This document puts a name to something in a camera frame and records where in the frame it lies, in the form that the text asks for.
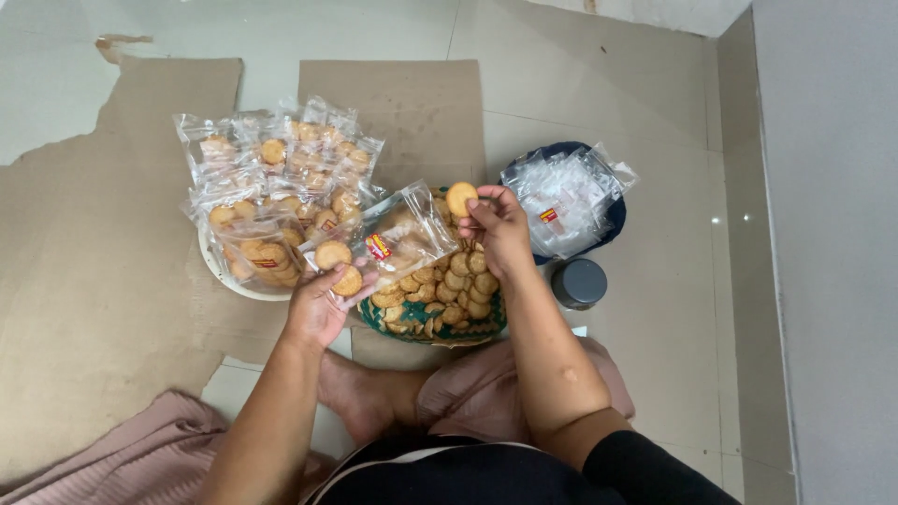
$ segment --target red label sticker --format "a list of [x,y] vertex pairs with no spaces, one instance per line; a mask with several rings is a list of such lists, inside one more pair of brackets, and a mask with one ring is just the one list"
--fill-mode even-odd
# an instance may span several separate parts
[[555,213],[555,209],[550,208],[549,210],[540,214],[540,219],[542,219],[543,223],[550,223],[550,222],[554,221],[555,219],[558,219],[558,216],[559,215]]
[[371,255],[374,256],[378,261],[386,259],[388,256],[392,254],[390,248],[383,243],[381,236],[378,234],[372,234],[368,238],[365,239],[365,245],[368,246],[368,251],[371,252]]
[[277,268],[277,261],[274,260],[253,260],[252,264],[256,265],[261,269],[275,269]]

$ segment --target gray lid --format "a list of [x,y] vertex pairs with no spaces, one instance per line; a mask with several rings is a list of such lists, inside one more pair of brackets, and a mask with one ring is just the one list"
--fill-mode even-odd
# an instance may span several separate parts
[[586,258],[577,258],[561,267],[561,286],[581,304],[592,304],[605,296],[608,278],[602,267]]

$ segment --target white plastic bowl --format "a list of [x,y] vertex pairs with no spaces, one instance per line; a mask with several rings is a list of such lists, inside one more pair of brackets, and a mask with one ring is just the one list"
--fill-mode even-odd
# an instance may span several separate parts
[[283,302],[290,299],[290,293],[285,293],[283,295],[269,295],[230,282],[225,282],[225,274],[218,268],[218,261],[216,261],[215,256],[212,255],[212,248],[209,247],[209,241],[206,239],[206,235],[202,232],[199,232],[199,250],[203,254],[203,259],[206,260],[206,266],[212,271],[212,275],[216,276],[222,284],[227,286],[234,293],[238,293],[254,300],[262,300],[264,302]]

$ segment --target forearm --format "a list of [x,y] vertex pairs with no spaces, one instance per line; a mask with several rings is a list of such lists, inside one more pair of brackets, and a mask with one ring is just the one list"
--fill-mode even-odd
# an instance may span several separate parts
[[518,384],[534,438],[611,406],[608,386],[586,356],[534,267],[503,279]]
[[323,349],[281,335],[209,470],[200,503],[296,503]]

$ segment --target dark blue bowl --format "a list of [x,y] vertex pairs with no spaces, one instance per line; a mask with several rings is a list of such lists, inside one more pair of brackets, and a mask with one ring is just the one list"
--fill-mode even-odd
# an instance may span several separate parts
[[[552,157],[558,153],[571,155],[580,147],[583,147],[587,151],[589,149],[592,149],[590,146],[587,146],[583,142],[556,142],[551,146],[534,149],[533,151],[527,153],[527,157],[529,158],[530,156],[535,155],[537,150],[541,150],[542,156],[546,158]],[[508,166],[510,167],[513,164],[515,164],[515,162],[511,162],[510,164],[508,164]],[[584,249],[583,251],[578,252],[577,254],[575,254],[575,256],[589,253],[596,247],[602,247],[603,245],[608,244],[612,240],[614,240],[617,235],[621,234],[621,230],[623,230],[623,224],[627,221],[627,205],[623,202],[623,197],[619,198],[617,201],[612,203],[610,207],[608,207],[608,210],[605,212],[605,217],[607,217],[612,222],[612,224],[614,224],[614,228],[605,232],[605,235],[602,236],[602,240],[598,244],[590,247],[589,249]],[[545,256],[540,256],[539,254],[533,255],[533,261],[535,261],[537,265],[543,265],[550,260],[551,258],[546,258]]]

